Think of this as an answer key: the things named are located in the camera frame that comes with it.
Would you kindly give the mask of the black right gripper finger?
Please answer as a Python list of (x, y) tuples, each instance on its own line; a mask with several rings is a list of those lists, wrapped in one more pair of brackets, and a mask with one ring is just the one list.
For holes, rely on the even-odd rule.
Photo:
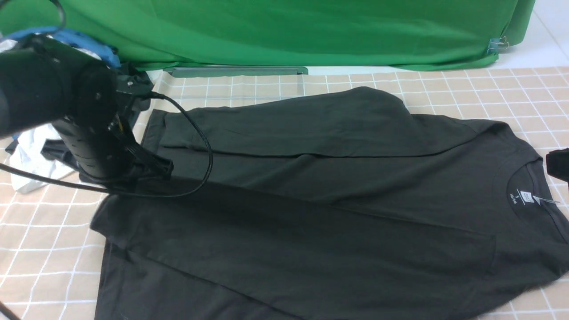
[(549, 176), (569, 182), (569, 149), (558, 149), (546, 155), (546, 170)]

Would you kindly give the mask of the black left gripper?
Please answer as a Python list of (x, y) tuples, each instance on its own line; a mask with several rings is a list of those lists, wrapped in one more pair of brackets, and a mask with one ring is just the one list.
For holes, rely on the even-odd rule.
[(90, 184), (131, 187), (151, 180), (169, 181), (173, 161), (138, 144), (132, 124), (140, 112), (122, 112), (115, 73), (86, 73), (72, 86), (72, 106), (53, 126), (64, 150), (57, 160)]

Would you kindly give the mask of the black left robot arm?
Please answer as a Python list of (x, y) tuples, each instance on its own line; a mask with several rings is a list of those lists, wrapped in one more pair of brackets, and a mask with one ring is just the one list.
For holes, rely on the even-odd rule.
[(1, 136), (51, 124), (61, 138), (45, 155), (89, 183), (130, 187), (169, 180), (173, 162), (144, 149), (131, 113), (146, 111), (153, 84), (132, 68), (101, 60), (45, 35), (27, 35), (1, 53)]

